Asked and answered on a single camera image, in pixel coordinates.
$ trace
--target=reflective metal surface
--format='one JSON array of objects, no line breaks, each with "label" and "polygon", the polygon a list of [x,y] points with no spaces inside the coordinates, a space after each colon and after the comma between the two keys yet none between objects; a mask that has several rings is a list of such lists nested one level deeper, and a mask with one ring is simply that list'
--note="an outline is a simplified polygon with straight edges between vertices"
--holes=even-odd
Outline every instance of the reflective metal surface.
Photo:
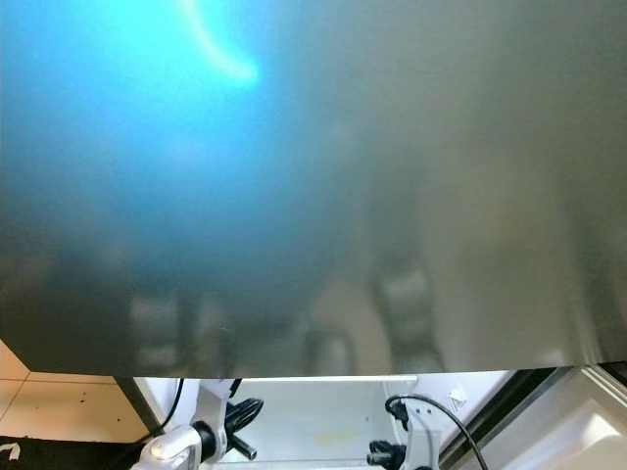
[{"label": "reflective metal surface", "polygon": [[622,2],[2,3],[31,370],[627,359]]}]

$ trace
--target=black mat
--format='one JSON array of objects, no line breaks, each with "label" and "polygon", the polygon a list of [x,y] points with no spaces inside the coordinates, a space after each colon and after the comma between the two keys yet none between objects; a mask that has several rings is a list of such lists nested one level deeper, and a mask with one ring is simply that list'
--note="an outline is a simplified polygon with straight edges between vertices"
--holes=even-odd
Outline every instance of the black mat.
[{"label": "black mat", "polygon": [[[0,446],[18,443],[20,459],[9,460],[9,452],[0,452],[1,470],[102,470],[116,457],[129,450],[129,444],[76,443],[44,441],[0,436]],[[141,446],[136,446],[114,469],[127,470],[139,458]]]}]

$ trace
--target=tiled floor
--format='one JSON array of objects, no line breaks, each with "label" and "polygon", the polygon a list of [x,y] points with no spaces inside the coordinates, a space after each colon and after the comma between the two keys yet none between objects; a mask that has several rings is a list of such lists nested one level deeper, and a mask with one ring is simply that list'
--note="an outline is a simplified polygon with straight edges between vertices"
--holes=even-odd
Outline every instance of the tiled floor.
[{"label": "tiled floor", "polygon": [[0,341],[0,436],[127,443],[144,434],[113,377],[29,372]]}]

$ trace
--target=white robotic arm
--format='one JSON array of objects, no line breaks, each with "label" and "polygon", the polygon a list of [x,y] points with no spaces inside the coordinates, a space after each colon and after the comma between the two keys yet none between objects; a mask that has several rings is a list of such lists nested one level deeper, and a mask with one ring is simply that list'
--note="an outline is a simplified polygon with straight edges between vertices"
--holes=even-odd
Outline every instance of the white robotic arm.
[{"label": "white robotic arm", "polygon": [[202,462],[218,462],[232,448],[253,460],[257,452],[235,433],[257,417],[264,402],[245,399],[229,403],[237,385],[235,380],[202,380],[192,424],[178,426],[150,441],[132,469],[198,469]]}]

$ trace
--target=black cable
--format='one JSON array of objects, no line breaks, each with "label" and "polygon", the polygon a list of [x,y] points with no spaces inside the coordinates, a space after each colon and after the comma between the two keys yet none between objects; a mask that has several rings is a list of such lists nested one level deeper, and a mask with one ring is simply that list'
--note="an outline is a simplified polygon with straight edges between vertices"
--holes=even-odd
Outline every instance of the black cable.
[{"label": "black cable", "polygon": [[437,402],[436,400],[431,399],[429,397],[425,397],[424,395],[417,395],[417,394],[393,395],[385,400],[385,410],[388,413],[395,415],[394,409],[392,409],[391,403],[396,400],[404,400],[404,399],[424,401],[425,403],[429,403],[432,406],[435,406],[444,414],[449,416],[455,422],[455,424],[458,425],[459,430],[465,435],[466,440],[472,447],[472,451],[477,456],[477,460],[479,460],[479,466],[481,466],[481,469],[488,470],[488,465],[486,465],[486,461],[483,459],[483,455],[481,455],[481,450],[479,450],[479,446],[477,445],[476,442],[474,442],[474,439],[472,439],[472,436],[470,436],[470,433],[468,432],[466,427],[461,423],[461,421],[458,420],[458,418],[454,414],[452,414],[445,406],[443,406],[441,403]]},{"label": "black cable", "polygon": [[116,465],[118,465],[122,460],[124,460],[129,454],[133,453],[140,446],[143,446],[144,444],[146,444],[146,441],[152,438],[156,438],[157,436],[161,435],[164,432],[164,429],[166,428],[166,426],[168,425],[168,423],[174,416],[174,413],[176,412],[176,407],[178,406],[180,395],[183,392],[184,381],[185,379],[180,379],[178,381],[178,388],[176,389],[176,395],[174,396],[172,407],[169,409],[168,416],[166,416],[166,419],[164,420],[164,422],[160,424],[157,428],[150,431],[146,436],[138,439],[134,443],[129,444],[128,447],[123,452],[119,453],[115,459],[113,459],[111,462],[105,465],[103,467],[103,470],[112,470],[113,468],[115,468]]}]

